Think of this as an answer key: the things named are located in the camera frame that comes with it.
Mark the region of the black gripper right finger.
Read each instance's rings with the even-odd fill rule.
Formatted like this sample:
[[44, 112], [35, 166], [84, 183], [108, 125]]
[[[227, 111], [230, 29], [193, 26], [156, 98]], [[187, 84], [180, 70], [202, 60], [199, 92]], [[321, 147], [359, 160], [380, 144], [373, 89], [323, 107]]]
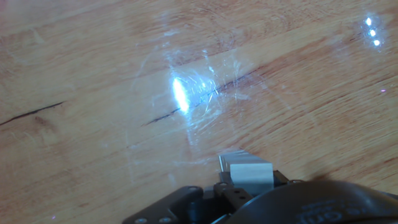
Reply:
[[302, 183], [303, 180], [299, 179], [288, 179], [284, 174], [282, 174], [279, 170], [273, 171], [273, 178], [274, 178], [274, 187], [281, 187], [284, 185], [292, 185], [297, 183]]

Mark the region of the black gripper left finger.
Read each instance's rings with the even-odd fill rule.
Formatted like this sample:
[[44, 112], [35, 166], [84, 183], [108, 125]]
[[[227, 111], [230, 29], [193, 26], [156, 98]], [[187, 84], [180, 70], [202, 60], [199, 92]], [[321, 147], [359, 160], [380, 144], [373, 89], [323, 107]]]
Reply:
[[243, 188], [235, 187], [229, 172], [220, 172], [219, 178], [220, 181], [213, 186], [213, 191], [230, 209], [240, 209], [254, 198]]

